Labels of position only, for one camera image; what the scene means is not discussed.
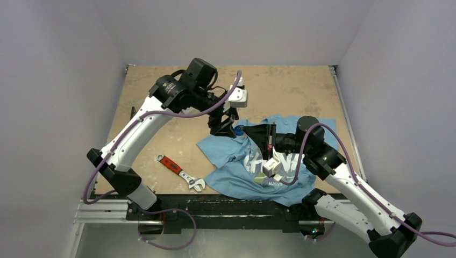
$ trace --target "blue t-shirt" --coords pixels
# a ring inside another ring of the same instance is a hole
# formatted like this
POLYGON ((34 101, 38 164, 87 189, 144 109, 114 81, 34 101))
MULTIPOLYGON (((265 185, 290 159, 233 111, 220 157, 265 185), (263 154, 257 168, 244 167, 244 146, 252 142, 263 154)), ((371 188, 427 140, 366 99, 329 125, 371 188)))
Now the blue t-shirt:
MULTIPOLYGON (((295 133, 300 116, 281 117, 274 115, 266 118, 262 124, 276 124, 277 133, 295 133)), ((334 119, 319 119, 336 130, 334 119)), ((239 120, 236 125, 253 126, 247 120, 239 120)), ((333 148, 338 148, 335 137, 325 129, 325 141, 333 148)), ((210 135, 197 146, 201 149, 216 169, 206 178, 206 184, 223 195, 247 200, 274 200, 285 206, 301 203, 301 199, 313 188, 315 175, 301 163, 298 181, 293 185, 283 185, 266 177, 261 171, 266 160, 252 139, 246 135, 236 138, 210 135)), ((279 153, 283 169, 278 172, 286 181, 293 180, 298 163, 298 154, 279 153)))

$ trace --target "wrench head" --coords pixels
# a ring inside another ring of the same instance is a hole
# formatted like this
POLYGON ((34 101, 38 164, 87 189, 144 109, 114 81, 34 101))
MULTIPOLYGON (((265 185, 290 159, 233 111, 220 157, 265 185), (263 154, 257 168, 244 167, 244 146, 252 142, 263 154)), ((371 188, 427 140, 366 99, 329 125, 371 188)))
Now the wrench head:
POLYGON ((195 178, 193 181, 194 182, 192 184, 188 185, 189 189, 193 188, 193 189, 195 189, 195 191, 201 192, 202 191, 201 188, 203 188, 203 190, 206 188, 206 182, 204 181, 204 179, 195 178))

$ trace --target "wooden board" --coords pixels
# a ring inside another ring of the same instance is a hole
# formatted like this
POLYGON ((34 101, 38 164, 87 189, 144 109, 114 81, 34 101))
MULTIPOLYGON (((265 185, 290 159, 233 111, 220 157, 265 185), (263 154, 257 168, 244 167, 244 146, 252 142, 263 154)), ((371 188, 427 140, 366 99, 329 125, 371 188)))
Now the wooden board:
MULTIPOLYGON (((143 104, 157 78, 185 68, 130 66, 108 141, 130 120, 131 107, 138 109, 143 104)), ((224 88, 233 83, 237 70, 243 72, 248 90, 248 107, 238 109, 241 119, 258 123, 274 114, 284 117, 307 115, 333 118, 336 120, 338 135, 349 149, 352 160, 356 160, 336 87, 327 66, 221 66, 217 69, 219 76, 216 85, 224 88)), ((159 194, 195 193, 188 189, 182 178, 158 163, 155 157, 164 154, 191 176, 204 178, 214 170, 214 166, 196 143, 209 135, 207 122, 208 116, 174 118, 146 145, 135 160, 133 169, 159 194)), ((330 193, 338 192, 318 178, 315 187, 330 193)), ((112 187, 100 176, 96 193, 102 194, 109 190, 112 187)), ((203 193, 217 192, 206 187, 203 193)))

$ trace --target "wrench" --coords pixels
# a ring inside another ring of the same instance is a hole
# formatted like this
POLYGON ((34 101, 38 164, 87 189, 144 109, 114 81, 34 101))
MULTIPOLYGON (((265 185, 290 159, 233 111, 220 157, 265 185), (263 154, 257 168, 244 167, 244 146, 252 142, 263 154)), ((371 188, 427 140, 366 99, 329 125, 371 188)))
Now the wrench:
POLYGON ((201 188, 203 188, 203 190, 206 188, 206 182, 204 181, 204 179, 190 176, 184 170, 182 170, 182 168, 179 167, 174 161, 172 161, 165 155, 160 154, 156 158, 169 170, 171 170, 172 172, 183 178, 185 181, 187 181, 188 189, 193 188, 195 189, 195 191, 201 192, 201 188))

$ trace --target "table top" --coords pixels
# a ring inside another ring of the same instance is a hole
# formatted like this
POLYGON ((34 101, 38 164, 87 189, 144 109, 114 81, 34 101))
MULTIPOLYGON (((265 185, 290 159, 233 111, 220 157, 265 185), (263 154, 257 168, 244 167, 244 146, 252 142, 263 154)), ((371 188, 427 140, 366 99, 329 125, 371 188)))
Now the table top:
MULTIPOLYGON (((131 108, 143 104, 149 89, 157 78, 185 69, 178 66, 129 66, 116 114, 108 136, 112 140, 130 120, 131 108)), ((264 118, 280 114, 286 116, 314 116, 336 120, 337 134, 347 146, 352 160, 353 146, 340 105, 336 86, 328 66, 220 66, 216 85, 228 88, 237 70, 248 90, 248 107, 238 109, 241 119, 259 123, 264 118)), ((175 161, 193 177, 204 178, 214 166, 204 156, 196 143, 209 135, 208 116, 198 118, 173 118, 144 147, 133 163, 133 170, 151 189, 160 194, 195 194, 186 182, 156 160, 163 154, 175 161)), ((339 191, 319 178, 315 183, 328 193, 339 191)), ((112 190, 109 183, 99 176, 96 194, 112 190)), ((217 192, 206 186, 205 194, 217 192)))

